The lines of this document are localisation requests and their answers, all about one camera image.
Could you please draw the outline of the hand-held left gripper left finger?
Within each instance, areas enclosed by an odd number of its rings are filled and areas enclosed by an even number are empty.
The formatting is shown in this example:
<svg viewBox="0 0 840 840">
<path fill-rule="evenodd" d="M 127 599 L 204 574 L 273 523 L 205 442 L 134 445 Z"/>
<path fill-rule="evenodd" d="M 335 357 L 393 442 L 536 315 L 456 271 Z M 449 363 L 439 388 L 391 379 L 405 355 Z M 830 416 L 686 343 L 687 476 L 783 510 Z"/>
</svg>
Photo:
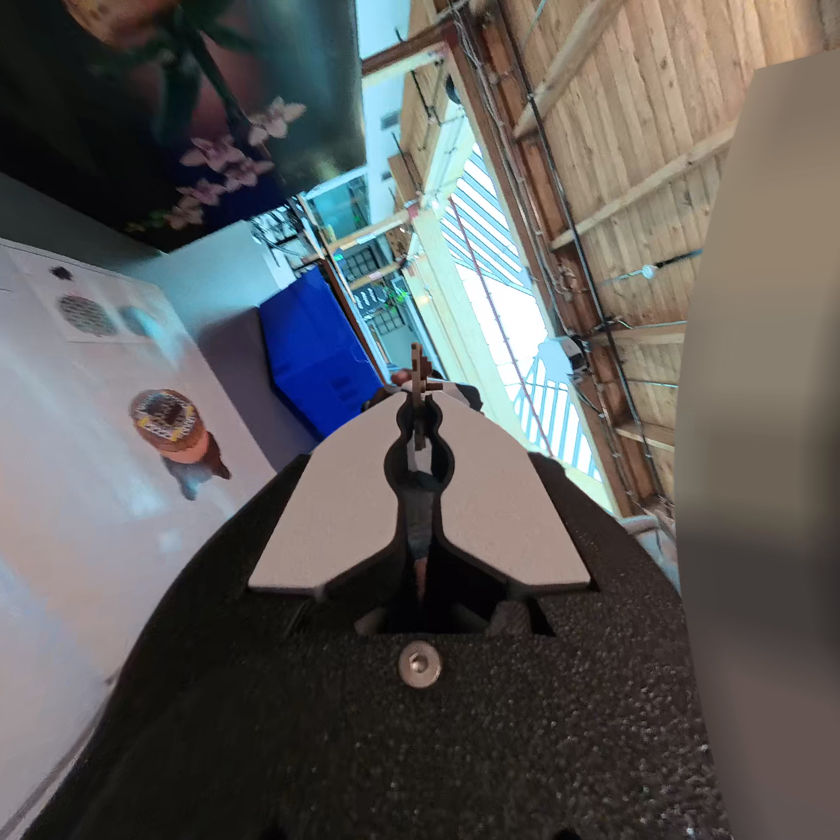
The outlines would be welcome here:
<svg viewBox="0 0 840 840">
<path fill-rule="evenodd" d="M 394 543 L 398 498 L 386 457 L 404 448 L 406 392 L 389 395 L 312 451 L 249 578 L 256 592 L 322 597 Z"/>
</svg>

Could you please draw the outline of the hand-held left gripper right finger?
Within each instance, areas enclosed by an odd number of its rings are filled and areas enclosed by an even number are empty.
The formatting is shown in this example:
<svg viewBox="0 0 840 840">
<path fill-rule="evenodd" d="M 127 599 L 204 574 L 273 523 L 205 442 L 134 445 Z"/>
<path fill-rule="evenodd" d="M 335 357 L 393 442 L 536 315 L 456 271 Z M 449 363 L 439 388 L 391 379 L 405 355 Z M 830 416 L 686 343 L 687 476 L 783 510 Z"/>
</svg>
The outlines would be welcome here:
<svg viewBox="0 0 840 840">
<path fill-rule="evenodd" d="M 512 594 L 582 591 L 592 577 L 529 451 L 462 395 L 425 400 L 443 547 Z"/>
</svg>

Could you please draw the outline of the tan round plate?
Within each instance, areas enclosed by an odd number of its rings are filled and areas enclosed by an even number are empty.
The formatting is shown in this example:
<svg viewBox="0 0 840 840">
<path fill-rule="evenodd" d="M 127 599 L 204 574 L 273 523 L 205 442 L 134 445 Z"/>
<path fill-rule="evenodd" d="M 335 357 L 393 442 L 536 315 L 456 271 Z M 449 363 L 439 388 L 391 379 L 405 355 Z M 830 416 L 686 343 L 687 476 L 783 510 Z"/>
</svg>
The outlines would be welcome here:
<svg viewBox="0 0 840 840">
<path fill-rule="evenodd" d="M 427 394 L 443 390 L 443 380 L 434 376 L 422 344 L 412 343 L 410 366 L 390 373 L 390 382 L 397 387 L 408 387 L 413 405 L 413 444 L 415 451 L 420 452 L 427 444 Z"/>
</svg>

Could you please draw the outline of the blue plastic bin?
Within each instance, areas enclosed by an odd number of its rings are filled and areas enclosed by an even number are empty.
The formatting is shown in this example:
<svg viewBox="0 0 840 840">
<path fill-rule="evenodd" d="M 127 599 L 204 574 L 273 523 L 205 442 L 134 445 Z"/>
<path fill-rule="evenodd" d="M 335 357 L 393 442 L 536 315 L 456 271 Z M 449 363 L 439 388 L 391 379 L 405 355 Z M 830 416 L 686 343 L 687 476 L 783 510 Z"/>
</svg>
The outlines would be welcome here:
<svg viewBox="0 0 840 840">
<path fill-rule="evenodd" d="M 272 385 L 316 439 L 356 418 L 382 386 L 318 266 L 262 302 L 258 315 Z"/>
</svg>

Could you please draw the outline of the white ceiling projector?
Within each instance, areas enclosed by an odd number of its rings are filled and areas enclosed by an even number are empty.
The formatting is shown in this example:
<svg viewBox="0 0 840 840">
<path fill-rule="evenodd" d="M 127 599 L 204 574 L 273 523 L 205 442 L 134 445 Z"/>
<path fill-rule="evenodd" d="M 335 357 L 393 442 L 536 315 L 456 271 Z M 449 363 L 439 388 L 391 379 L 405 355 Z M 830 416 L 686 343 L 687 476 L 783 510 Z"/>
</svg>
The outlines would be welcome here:
<svg viewBox="0 0 840 840">
<path fill-rule="evenodd" d="M 585 350 L 573 338 L 546 338 L 539 345 L 538 360 L 546 380 L 558 385 L 579 381 L 588 370 Z"/>
</svg>

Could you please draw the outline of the background office desks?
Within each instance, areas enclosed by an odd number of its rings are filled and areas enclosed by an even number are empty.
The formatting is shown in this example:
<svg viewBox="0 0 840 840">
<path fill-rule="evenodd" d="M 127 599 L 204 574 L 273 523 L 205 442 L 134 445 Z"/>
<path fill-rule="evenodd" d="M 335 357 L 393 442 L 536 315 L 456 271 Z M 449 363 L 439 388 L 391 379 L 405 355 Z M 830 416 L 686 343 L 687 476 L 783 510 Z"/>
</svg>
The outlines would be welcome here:
<svg viewBox="0 0 840 840">
<path fill-rule="evenodd" d="M 367 174 L 339 176 L 295 196 L 289 204 L 253 217 L 249 230 L 269 258 L 284 259 L 296 276 L 330 260 L 353 300 L 357 319 L 385 346 L 385 340 L 419 340 L 425 325 L 409 278 L 419 254 L 413 242 L 416 201 L 375 221 Z"/>
</svg>

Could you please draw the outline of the white instruction booklet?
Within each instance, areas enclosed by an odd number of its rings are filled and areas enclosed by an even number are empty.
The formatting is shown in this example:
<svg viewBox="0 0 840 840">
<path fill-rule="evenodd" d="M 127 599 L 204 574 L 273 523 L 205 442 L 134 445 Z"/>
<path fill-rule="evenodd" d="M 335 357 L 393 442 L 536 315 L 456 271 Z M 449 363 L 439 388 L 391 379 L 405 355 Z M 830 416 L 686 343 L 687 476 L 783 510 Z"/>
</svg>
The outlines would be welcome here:
<svg viewBox="0 0 840 840">
<path fill-rule="evenodd" d="M 236 510 L 161 444 L 230 405 L 163 292 L 2 241 L 2 834 L 72 764 L 143 625 Z"/>
</svg>

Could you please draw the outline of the black flower print box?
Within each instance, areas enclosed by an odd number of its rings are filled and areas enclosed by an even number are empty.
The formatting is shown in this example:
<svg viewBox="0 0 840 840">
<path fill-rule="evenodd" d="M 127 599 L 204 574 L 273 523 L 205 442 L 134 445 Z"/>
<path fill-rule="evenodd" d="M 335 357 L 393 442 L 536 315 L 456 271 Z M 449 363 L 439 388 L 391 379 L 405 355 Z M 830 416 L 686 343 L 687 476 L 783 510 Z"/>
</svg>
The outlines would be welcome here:
<svg viewBox="0 0 840 840">
<path fill-rule="evenodd" d="M 2 1 L 1 170 L 166 253 L 364 163 L 356 3 Z"/>
</svg>

